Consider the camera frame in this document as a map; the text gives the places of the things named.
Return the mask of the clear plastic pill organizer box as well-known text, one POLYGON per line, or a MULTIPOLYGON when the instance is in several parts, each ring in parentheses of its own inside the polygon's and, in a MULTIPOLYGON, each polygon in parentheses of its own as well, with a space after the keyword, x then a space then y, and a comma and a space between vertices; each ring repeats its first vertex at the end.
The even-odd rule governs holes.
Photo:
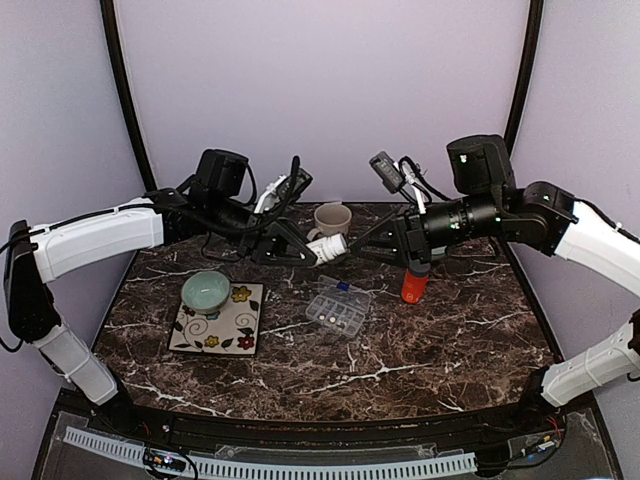
POLYGON ((348 291, 337 288, 345 282, 326 275, 320 275, 315 282, 316 294, 305 309, 306 317, 340 335, 353 338, 364 324, 372 301, 372 296, 355 285, 349 284, 348 291))

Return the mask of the orange bottle with grey lid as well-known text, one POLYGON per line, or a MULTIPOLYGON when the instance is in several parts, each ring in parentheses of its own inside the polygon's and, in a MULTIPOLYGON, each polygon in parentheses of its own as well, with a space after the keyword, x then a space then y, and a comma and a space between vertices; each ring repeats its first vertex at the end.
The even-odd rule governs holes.
POLYGON ((429 281, 429 265, 408 267, 405 270, 401 298, 405 303, 417 304, 424 296, 429 281))

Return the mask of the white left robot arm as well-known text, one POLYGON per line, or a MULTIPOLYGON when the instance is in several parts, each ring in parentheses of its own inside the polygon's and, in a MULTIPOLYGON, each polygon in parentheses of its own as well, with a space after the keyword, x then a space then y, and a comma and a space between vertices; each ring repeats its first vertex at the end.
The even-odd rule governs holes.
POLYGON ((215 234, 241 259, 266 266, 311 266, 317 259, 300 230, 285 217, 288 207, 312 182, 294 157, 287 174, 251 202, 236 200, 246 157, 207 150, 181 185, 145 193, 119 206, 53 224, 12 225, 1 251, 8 327, 20 344, 34 347, 62 377, 98 408, 120 436, 141 427, 126 387, 100 361, 63 316, 54 283, 68 274, 134 251, 168 247, 195 236, 215 234))

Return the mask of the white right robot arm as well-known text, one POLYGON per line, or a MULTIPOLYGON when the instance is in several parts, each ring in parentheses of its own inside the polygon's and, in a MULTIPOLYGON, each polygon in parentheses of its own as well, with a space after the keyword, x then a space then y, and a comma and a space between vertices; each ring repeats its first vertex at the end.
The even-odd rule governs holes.
MULTIPOLYGON (((504 139, 479 134, 450 142, 448 159, 456 199, 426 207, 407 205, 387 214, 350 247, 361 258, 426 275, 438 254, 477 238, 527 246, 569 264, 578 283, 561 276, 552 286, 571 294, 570 305, 596 305, 597 286, 628 300, 639 297, 639 240, 592 202, 548 181, 516 184, 504 139)), ((534 432, 550 412, 607 383, 639 372, 639 316, 573 357, 532 373, 510 424, 534 432)))

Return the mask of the small white dropper bottle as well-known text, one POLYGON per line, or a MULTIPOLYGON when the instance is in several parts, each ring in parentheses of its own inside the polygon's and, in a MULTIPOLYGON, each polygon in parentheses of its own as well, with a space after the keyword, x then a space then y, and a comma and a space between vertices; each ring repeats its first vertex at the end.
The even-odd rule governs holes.
POLYGON ((334 261, 348 251, 346 240, 341 233, 321 237, 307 243, 306 246, 316 256, 315 266, 334 261))

